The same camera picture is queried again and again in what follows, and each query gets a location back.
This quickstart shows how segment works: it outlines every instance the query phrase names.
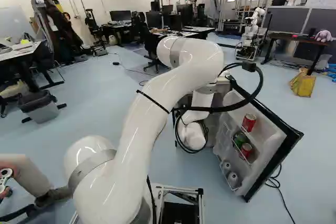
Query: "trash bin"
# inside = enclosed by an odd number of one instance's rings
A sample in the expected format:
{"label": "trash bin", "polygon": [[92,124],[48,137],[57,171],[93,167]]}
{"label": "trash bin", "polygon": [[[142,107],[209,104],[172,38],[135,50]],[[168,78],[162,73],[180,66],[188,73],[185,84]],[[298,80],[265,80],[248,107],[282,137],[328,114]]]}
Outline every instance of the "trash bin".
{"label": "trash bin", "polygon": [[19,99],[19,108],[37,123],[44,123],[58,116],[57,102],[48,90],[41,90]]}

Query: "blue floor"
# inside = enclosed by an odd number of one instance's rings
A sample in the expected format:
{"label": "blue floor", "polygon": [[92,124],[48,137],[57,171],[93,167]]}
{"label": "blue floor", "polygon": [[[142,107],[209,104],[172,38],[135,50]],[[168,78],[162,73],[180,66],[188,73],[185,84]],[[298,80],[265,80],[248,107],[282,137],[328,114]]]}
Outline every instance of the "blue floor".
{"label": "blue floor", "polygon": [[[214,38],[221,42],[223,38]],[[235,61],[234,49],[223,48],[226,63]],[[147,60],[140,54],[113,46],[106,56],[64,67],[61,73],[66,83],[50,89],[59,103],[66,102],[59,117],[42,125],[34,122],[21,124],[21,111],[12,110],[1,119],[0,142],[2,153],[23,153],[46,174],[55,186],[66,181],[63,172],[63,156],[76,140],[89,134],[102,135],[118,145],[122,122],[135,97],[138,83],[148,80],[142,71]],[[122,62],[114,66],[113,61]],[[333,137],[333,102],[336,84],[329,78],[318,76],[311,98],[293,95],[288,81],[297,71],[271,65],[261,66],[265,83],[258,100],[278,114],[294,128],[304,132],[283,162],[279,176],[281,190],[295,221],[299,223],[336,222],[336,193],[334,182],[336,169]],[[152,69],[148,72],[155,75]],[[257,74],[233,69],[232,73],[248,91],[257,85]],[[244,203],[229,190],[219,169],[218,160],[211,150],[189,155],[176,149],[172,121],[167,125],[153,149],[150,167],[151,181],[166,185],[203,187],[205,192],[206,223],[290,223],[275,189],[263,187],[250,203]],[[11,198],[0,205],[0,215],[33,202],[33,197],[15,182]],[[70,201],[47,209],[32,220],[20,223],[67,224],[75,209]]]}

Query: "computer monitor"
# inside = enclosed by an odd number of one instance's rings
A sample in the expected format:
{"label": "computer monitor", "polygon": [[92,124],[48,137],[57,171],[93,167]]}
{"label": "computer monitor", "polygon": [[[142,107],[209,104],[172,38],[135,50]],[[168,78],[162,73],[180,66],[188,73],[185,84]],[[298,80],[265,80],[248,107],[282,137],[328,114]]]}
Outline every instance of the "computer monitor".
{"label": "computer monitor", "polygon": [[162,27],[162,18],[160,12],[146,12],[147,17],[147,25],[150,28],[156,27],[161,28]]}
{"label": "computer monitor", "polygon": [[170,29],[174,31],[182,31],[182,17],[180,14],[174,14],[169,16]]}
{"label": "computer monitor", "polygon": [[193,5],[177,5],[177,13],[181,13],[182,25],[189,26],[193,21]]}
{"label": "computer monitor", "polygon": [[112,10],[110,11],[112,21],[131,20],[132,14],[130,10]]}
{"label": "computer monitor", "polygon": [[174,5],[163,5],[162,12],[163,13],[171,13],[173,11]]}

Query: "fridge door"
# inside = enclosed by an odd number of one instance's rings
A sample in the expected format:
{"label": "fridge door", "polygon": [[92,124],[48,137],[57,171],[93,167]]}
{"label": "fridge door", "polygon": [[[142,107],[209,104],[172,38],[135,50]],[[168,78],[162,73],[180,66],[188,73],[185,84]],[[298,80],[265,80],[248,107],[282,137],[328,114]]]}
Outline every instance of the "fridge door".
{"label": "fridge door", "polygon": [[[241,87],[233,88],[224,96],[224,106],[249,97]],[[247,113],[257,118],[250,132],[241,125]],[[242,108],[221,114],[213,151],[232,191],[249,202],[302,137],[303,133],[254,99]],[[252,147],[248,154],[246,147]]]}

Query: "office chair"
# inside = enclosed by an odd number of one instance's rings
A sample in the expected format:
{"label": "office chair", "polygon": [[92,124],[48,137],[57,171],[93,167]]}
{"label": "office chair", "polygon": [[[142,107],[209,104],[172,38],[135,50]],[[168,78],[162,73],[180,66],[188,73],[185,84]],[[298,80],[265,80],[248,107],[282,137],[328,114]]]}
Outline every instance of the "office chair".
{"label": "office chair", "polygon": [[140,36],[144,39],[145,42],[145,49],[148,51],[148,55],[145,55],[144,57],[146,59],[151,60],[151,62],[148,62],[148,66],[143,68],[143,71],[147,71],[147,68],[151,68],[155,66],[155,73],[159,73],[159,65],[163,67],[167,67],[164,65],[160,60],[158,59],[156,55],[156,48],[158,43],[161,39],[167,37],[167,35],[162,36],[156,36],[151,34],[151,32],[148,29],[148,26],[145,22],[141,23],[141,29],[140,29]]}
{"label": "office chair", "polygon": [[144,43],[145,37],[144,37],[144,29],[148,29],[148,26],[146,24],[146,17],[143,12],[138,13],[139,17],[139,34],[140,34],[140,43]]}
{"label": "office chair", "polygon": [[97,47],[103,47],[105,49],[105,43],[102,40],[103,37],[102,27],[99,27],[97,25],[92,9],[86,9],[85,11],[86,11],[85,24],[88,25],[91,35],[96,40],[93,44]]}
{"label": "office chair", "polygon": [[143,43],[140,39],[140,17],[139,13],[134,11],[132,12],[132,19],[131,19],[131,36],[132,40],[136,40],[137,44]]}

